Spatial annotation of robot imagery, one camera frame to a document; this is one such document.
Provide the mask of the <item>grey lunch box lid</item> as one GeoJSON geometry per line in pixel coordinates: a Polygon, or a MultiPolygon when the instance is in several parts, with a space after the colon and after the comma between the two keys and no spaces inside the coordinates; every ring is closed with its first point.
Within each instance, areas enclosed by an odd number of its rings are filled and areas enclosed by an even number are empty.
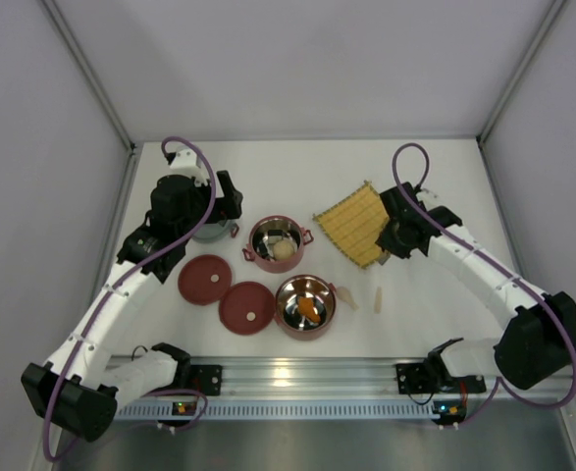
{"type": "Polygon", "coordinates": [[[239,232],[237,220],[226,219],[214,224],[205,224],[192,236],[199,243],[214,243],[225,237],[235,238],[239,232]]]}

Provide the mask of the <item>sushi roll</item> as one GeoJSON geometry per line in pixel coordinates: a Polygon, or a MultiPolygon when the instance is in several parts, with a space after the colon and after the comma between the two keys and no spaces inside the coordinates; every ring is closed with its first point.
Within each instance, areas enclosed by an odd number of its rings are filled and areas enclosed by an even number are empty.
{"type": "Polygon", "coordinates": [[[282,230],[272,229],[267,232],[267,236],[282,239],[284,237],[284,232],[282,230]]]}
{"type": "Polygon", "coordinates": [[[272,257],[267,245],[263,242],[258,244],[255,247],[255,250],[256,250],[257,254],[264,259],[270,259],[272,257]]]}

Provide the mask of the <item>pink lunch box tier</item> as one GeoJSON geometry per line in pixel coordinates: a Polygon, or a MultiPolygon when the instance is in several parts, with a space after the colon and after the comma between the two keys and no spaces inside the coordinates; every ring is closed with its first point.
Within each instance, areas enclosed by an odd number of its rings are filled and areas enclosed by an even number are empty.
{"type": "Polygon", "coordinates": [[[251,229],[247,245],[242,249],[244,260],[271,274],[294,269],[304,255],[304,247],[314,241],[310,230],[295,220],[273,215],[259,220],[251,229]]]}

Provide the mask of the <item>white steamed bun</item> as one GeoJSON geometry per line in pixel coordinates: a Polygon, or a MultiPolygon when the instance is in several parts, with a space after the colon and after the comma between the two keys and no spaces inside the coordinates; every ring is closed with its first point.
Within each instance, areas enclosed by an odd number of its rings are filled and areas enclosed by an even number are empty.
{"type": "Polygon", "coordinates": [[[296,248],[289,239],[281,239],[272,246],[273,258],[276,261],[288,260],[295,252],[296,248]]]}

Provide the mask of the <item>dark red lid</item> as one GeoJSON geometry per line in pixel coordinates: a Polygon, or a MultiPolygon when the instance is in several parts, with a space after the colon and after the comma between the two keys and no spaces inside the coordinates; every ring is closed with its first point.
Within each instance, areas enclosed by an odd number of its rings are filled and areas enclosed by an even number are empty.
{"type": "Polygon", "coordinates": [[[241,282],[229,288],[219,303],[219,318],[230,332],[250,336],[269,326],[275,315],[275,297],[263,285],[241,282]]]}
{"type": "Polygon", "coordinates": [[[205,254],[187,262],[178,277],[182,298],[190,304],[205,306],[219,301],[232,285],[229,263],[217,255],[205,254]]]}

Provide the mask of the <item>orange fried chicken piece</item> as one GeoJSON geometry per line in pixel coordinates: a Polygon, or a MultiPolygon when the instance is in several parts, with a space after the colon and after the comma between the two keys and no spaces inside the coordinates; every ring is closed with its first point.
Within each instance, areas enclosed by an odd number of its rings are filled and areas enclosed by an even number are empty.
{"type": "Polygon", "coordinates": [[[321,317],[317,312],[315,302],[312,297],[301,296],[297,300],[297,312],[310,323],[319,324],[321,317]]]}

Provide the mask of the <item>metal tongs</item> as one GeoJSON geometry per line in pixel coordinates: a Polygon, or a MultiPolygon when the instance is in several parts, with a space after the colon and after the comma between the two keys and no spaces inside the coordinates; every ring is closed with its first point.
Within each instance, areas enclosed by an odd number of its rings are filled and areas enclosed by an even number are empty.
{"type": "Polygon", "coordinates": [[[377,258],[377,262],[380,265],[385,265],[386,262],[389,260],[390,255],[387,252],[383,252],[378,258],[377,258]]]}

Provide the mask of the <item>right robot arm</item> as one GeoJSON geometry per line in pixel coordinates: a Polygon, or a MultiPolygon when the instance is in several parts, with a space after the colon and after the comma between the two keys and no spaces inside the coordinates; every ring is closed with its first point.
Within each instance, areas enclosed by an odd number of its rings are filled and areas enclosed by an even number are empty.
{"type": "Polygon", "coordinates": [[[420,252],[454,275],[494,316],[498,339],[449,340],[433,352],[452,377],[500,376],[527,391],[576,356],[576,302],[549,294],[504,267],[461,219],[432,195],[404,183],[381,193],[389,220],[377,245],[408,259],[420,252]]]}

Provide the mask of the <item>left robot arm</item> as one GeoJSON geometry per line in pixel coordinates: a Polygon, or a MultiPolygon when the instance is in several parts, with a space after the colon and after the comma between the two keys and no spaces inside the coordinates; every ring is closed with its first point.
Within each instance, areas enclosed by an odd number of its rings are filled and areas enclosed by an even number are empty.
{"type": "Polygon", "coordinates": [[[92,443],[109,428],[115,414],[153,391],[178,390],[188,383],[190,356],[160,342],[135,361],[114,370],[107,365],[145,303],[185,255],[190,231],[241,216],[242,193],[228,171],[215,184],[169,175],[150,194],[143,223],[124,240],[104,287],[63,344],[43,365],[30,363],[21,383],[34,412],[76,437],[92,443]]]}

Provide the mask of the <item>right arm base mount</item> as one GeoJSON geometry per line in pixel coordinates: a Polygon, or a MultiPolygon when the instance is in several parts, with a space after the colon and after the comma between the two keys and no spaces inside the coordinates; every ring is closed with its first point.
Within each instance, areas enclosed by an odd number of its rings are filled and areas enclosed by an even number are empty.
{"type": "Polygon", "coordinates": [[[397,387],[401,394],[485,393],[484,379],[477,376],[452,377],[441,367],[425,362],[397,363],[394,366],[397,387]]]}

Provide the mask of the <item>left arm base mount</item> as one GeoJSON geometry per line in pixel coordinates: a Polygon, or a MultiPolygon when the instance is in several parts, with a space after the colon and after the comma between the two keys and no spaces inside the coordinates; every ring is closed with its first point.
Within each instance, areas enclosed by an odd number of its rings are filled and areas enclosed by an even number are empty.
{"type": "Polygon", "coordinates": [[[207,396],[219,396],[222,389],[223,366],[219,364],[186,365],[175,375],[174,389],[188,389],[207,396]]]}

